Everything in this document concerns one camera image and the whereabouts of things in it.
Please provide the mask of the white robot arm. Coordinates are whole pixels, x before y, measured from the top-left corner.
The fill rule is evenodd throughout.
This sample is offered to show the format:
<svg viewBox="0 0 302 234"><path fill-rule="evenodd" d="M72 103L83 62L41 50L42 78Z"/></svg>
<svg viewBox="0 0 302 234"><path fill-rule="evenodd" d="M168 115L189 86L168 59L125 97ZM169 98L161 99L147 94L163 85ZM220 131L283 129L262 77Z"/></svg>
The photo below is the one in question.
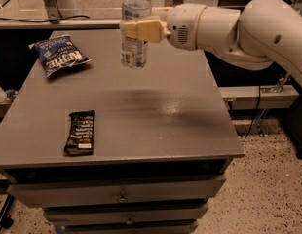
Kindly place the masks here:
<svg viewBox="0 0 302 234"><path fill-rule="evenodd" d="M124 36L200 49L237 67L258 71L272 63L302 88L302 16L283 0L252 0L243 10L182 4L120 23Z"/></svg>

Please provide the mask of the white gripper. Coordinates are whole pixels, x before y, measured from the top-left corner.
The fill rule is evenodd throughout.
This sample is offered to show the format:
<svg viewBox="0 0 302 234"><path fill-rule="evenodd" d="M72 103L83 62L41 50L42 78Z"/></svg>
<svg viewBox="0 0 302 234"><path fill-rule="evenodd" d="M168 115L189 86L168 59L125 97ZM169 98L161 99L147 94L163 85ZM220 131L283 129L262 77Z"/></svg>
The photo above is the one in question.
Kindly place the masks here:
<svg viewBox="0 0 302 234"><path fill-rule="evenodd" d="M168 37L176 48L196 50L199 20L206 5L181 4L172 7L153 7L154 16L167 16L167 23L159 19L128 20L120 23L122 34L128 38L159 43Z"/></svg>

